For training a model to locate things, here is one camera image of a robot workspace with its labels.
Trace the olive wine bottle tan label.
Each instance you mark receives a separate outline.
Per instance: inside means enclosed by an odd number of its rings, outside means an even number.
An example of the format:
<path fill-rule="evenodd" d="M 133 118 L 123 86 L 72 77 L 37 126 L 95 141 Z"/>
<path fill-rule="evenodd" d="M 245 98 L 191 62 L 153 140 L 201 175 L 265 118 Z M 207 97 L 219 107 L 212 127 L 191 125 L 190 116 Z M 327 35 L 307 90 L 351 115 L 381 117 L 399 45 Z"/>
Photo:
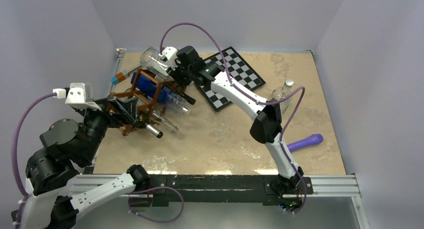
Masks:
<path fill-rule="evenodd" d="M 143 112 L 139 111 L 137 113 L 137 118 L 134 123 L 134 127 L 136 129 L 145 129 L 148 132 L 150 132 L 152 135 L 154 135 L 156 138 L 161 139 L 163 137 L 163 132 L 160 131 L 158 128 L 156 128 L 152 123 L 148 115 Z"/>

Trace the dark green wine bottle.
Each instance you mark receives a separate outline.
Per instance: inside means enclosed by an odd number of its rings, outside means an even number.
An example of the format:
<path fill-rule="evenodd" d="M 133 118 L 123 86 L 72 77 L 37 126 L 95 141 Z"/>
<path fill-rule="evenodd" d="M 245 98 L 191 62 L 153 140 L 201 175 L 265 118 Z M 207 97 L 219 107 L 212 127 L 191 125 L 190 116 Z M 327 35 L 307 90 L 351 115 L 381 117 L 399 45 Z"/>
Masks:
<path fill-rule="evenodd" d="M 194 105 L 196 103 L 196 100 L 186 94 L 186 86 L 176 85 L 175 93 L 184 98 L 190 105 Z"/>

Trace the brown wooden wine rack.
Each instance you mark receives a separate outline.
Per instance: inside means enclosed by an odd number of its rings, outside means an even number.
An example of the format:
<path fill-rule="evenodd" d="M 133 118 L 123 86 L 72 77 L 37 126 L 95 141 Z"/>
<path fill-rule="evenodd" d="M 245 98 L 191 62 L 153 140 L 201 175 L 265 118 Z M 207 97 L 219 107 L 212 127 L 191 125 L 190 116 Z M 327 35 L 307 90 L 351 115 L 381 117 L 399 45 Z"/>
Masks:
<path fill-rule="evenodd" d="M 153 98 L 149 97 L 147 94 L 145 94 L 144 92 L 136 88 L 140 75 L 143 75 L 147 77 L 148 79 L 150 79 L 151 81 L 153 81 L 154 83 L 156 83 L 157 88 Z M 121 99 L 137 98 L 137 106 L 136 106 L 137 114 L 140 111 L 145 112 L 150 118 L 150 122 L 157 128 L 157 125 L 160 125 L 160 124 L 152 120 L 152 109 L 157 109 L 164 115 L 166 114 L 167 111 L 169 111 L 169 109 L 167 109 L 162 104 L 157 102 L 157 98 L 159 96 L 160 90 L 162 87 L 167 87 L 171 89 L 172 92 L 175 92 L 175 88 L 177 84 L 173 80 L 170 80 L 170 81 L 157 80 L 159 79 L 158 76 L 155 76 L 152 72 L 148 72 L 146 69 L 142 69 L 142 68 L 139 68 L 135 73 L 133 73 L 128 78 L 131 78 L 132 81 L 130 82 L 131 86 L 127 90 L 125 90 L 124 92 L 113 91 L 110 93 L 110 95 L 121 98 Z M 128 136 L 128 134 L 131 132 L 134 132 L 137 130 L 146 130 L 146 129 L 136 129 L 133 124 L 133 125 L 121 126 L 119 130 L 121 132 L 121 135 L 125 137 L 125 136 Z"/>

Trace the blue square bottle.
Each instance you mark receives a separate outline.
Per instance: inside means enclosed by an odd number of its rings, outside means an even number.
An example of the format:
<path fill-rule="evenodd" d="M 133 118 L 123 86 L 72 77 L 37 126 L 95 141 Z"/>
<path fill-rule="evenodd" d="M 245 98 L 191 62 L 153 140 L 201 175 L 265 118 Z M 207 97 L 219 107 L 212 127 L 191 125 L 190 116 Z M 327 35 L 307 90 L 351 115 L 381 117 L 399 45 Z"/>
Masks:
<path fill-rule="evenodd" d="M 140 75 L 136 88 L 153 98 L 155 96 L 157 85 L 144 75 Z M 185 98 L 171 91 L 168 87 L 162 87 L 157 97 L 157 102 L 175 114 L 189 114 L 190 107 Z"/>

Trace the clear bottle silver cap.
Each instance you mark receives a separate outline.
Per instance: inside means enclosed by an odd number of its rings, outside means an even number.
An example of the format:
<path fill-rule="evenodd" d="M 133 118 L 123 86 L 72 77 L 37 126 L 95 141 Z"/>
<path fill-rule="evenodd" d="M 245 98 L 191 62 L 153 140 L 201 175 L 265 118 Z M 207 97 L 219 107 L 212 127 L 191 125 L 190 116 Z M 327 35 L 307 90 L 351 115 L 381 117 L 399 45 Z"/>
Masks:
<path fill-rule="evenodd" d="M 167 72 L 169 66 L 160 58 L 159 51 L 154 47 L 149 46 L 141 53 L 139 63 L 142 67 L 158 76 L 159 79 L 157 81 L 173 80 Z"/>

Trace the clear glass bottle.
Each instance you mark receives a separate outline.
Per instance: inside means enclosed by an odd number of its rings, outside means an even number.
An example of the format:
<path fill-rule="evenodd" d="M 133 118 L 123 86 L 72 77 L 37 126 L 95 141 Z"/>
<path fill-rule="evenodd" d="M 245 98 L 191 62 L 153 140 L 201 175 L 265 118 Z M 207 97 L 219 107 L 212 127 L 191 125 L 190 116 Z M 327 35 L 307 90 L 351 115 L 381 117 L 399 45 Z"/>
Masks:
<path fill-rule="evenodd" d="M 161 113 L 158 109 L 152 109 L 151 120 L 165 126 L 169 129 L 173 134 L 177 133 L 179 128 L 174 125 L 171 121 L 169 121 L 163 113 Z"/>

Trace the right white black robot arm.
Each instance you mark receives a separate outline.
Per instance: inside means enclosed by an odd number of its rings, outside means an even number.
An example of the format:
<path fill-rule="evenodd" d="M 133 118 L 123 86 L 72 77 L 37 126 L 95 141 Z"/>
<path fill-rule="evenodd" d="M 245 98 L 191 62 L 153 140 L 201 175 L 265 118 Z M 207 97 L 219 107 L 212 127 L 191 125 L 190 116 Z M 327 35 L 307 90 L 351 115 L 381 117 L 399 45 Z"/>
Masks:
<path fill-rule="evenodd" d="M 286 126 L 282 125 L 280 103 L 261 97 L 232 77 L 227 64 L 205 62 L 192 46 L 177 49 L 165 47 L 161 58 L 166 63 L 166 73 L 180 85 L 194 83 L 209 87 L 238 106 L 252 120 L 249 133 L 251 137 L 265 145 L 274 160 L 280 185 L 288 193 L 300 187 L 303 170 L 293 158 L 284 139 Z"/>

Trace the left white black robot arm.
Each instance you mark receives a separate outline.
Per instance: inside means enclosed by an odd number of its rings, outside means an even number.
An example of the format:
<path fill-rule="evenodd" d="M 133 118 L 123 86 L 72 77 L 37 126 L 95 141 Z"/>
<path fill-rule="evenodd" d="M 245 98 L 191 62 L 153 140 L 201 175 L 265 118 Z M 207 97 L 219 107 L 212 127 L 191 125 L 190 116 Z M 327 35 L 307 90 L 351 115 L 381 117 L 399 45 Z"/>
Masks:
<path fill-rule="evenodd" d="M 42 148 L 27 161 L 25 183 L 19 187 L 23 199 L 11 213 L 17 229 L 70 229 L 96 207 L 128 193 L 142 194 L 149 188 L 149 174 L 134 164 L 92 190 L 61 195 L 68 181 L 79 173 L 78 167 L 92 164 L 109 128 L 136 122 L 138 100 L 109 96 L 87 101 L 68 96 L 65 102 L 83 116 L 83 121 L 60 119 L 40 135 Z"/>

